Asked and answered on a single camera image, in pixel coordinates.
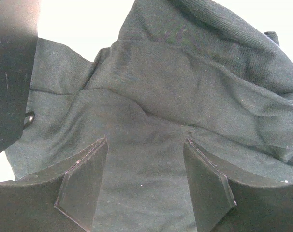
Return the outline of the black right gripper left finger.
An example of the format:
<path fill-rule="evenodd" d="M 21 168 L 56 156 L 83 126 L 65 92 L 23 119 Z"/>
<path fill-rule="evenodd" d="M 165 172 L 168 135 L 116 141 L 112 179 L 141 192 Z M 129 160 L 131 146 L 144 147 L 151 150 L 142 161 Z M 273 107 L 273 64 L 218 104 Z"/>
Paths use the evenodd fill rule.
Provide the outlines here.
<path fill-rule="evenodd" d="M 0 182 L 0 232 L 90 232 L 108 143 L 17 181 Z"/>

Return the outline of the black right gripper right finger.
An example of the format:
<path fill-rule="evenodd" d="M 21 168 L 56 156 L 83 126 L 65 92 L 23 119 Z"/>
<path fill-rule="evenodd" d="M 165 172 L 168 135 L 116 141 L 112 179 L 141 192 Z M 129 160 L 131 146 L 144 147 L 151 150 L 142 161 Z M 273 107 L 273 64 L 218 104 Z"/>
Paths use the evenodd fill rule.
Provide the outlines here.
<path fill-rule="evenodd" d="M 245 171 L 187 139 L 183 146 L 199 232 L 293 232 L 293 183 Z"/>

